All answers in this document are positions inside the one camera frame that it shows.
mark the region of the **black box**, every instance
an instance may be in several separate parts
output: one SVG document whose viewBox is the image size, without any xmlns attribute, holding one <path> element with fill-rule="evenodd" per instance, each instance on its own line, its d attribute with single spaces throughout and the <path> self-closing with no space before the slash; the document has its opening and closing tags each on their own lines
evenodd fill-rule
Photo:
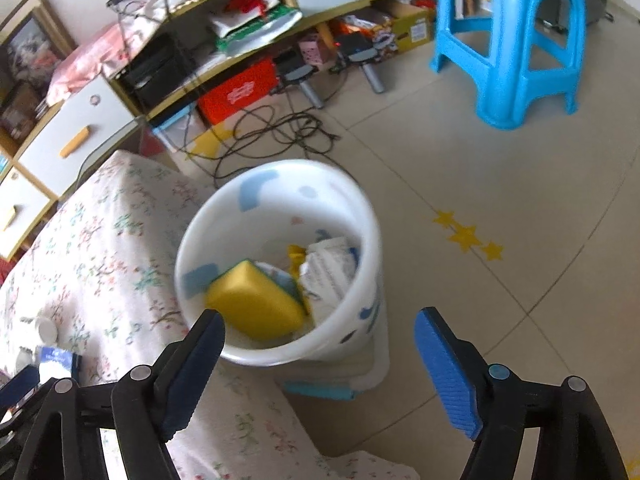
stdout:
<svg viewBox="0 0 640 480">
<path fill-rule="evenodd" d="M 194 72 L 188 55 L 180 52 L 169 34 L 161 34 L 134 58 L 120 81 L 140 104 L 153 108 Z"/>
</svg>

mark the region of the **bed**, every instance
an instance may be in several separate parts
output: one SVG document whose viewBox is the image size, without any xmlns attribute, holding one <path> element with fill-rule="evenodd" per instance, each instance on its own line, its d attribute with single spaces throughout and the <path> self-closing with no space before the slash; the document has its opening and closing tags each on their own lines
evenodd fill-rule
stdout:
<svg viewBox="0 0 640 480">
<path fill-rule="evenodd" d="M 22 316 L 46 316 L 58 345 L 82 355 L 82 385 L 151 364 L 188 331 L 174 291 L 182 235 L 213 193 L 187 177 L 116 152 L 66 202 L 0 289 L 0 367 L 13 373 Z M 113 431 L 110 478 L 125 478 Z M 321 456 L 263 370 L 220 361 L 191 423 L 168 449 L 183 479 L 415 480 L 409 467 L 366 452 Z"/>
</svg>

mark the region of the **blue plastic stool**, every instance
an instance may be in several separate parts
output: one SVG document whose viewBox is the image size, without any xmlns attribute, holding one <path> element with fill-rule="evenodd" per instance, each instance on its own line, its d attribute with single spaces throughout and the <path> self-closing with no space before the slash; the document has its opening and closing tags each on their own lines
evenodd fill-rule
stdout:
<svg viewBox="0 0 640 480">
<path fill-rule="evenodd" d="M 547 95 L 565 94 L 566 111 L 574 113 L 586 33 L 584 0 L 570 0 L 566 48 L 536 31 L 536 13 L 542 0 L 492 1 L 492 17 L 457 20 L 452 12 L 453 0 L 438 0 L 431 68 L 439 72 L 447 57 L 467 72 L 478 87 L 476 113 L 496 128 L 517 128 L 524 122 L 531 102 Z M 491 31 L 488 57 L 481 56 L 454 36 L 473 30 Z M 529 70 L 534 44 L 554 56 L 563 67 Z"/>
</svg>

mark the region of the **red box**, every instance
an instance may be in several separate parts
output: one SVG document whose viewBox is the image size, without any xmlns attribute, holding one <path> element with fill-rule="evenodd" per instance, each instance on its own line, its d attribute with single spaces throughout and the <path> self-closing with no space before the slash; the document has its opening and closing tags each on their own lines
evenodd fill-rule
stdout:
<svg viewBox="0 0 640 480">
<path fill-rule="evenodd" d="M 265 97 L 277 82 L 271 59 L 263 59 L 198 99 L 198 106 L 211 124 L 220 124 Z"/>
</svg>

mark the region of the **white bucket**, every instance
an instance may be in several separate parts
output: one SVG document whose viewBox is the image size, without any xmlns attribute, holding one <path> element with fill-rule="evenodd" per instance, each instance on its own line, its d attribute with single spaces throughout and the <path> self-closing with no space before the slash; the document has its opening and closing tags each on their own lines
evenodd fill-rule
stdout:
<svg viewBox="0 0 640 480">
<path fill-rule="evenodd" d="M 345 236 L 359 254 L 353 283 L 338 308 L 300 339 L 262 348 L 226 327 L 222 357 L 241 365 L 340 359 L 371 338 L 384 307 L 382 244 L 373 208 L 346 174 L 310 160 L 254 168 L 217 191 L 191 221 L 178 250 L 175 286 L 189 326 L 204 309 L 215 277 L 241 260 L 289 267 L 287 247 Z"/>
</svg>

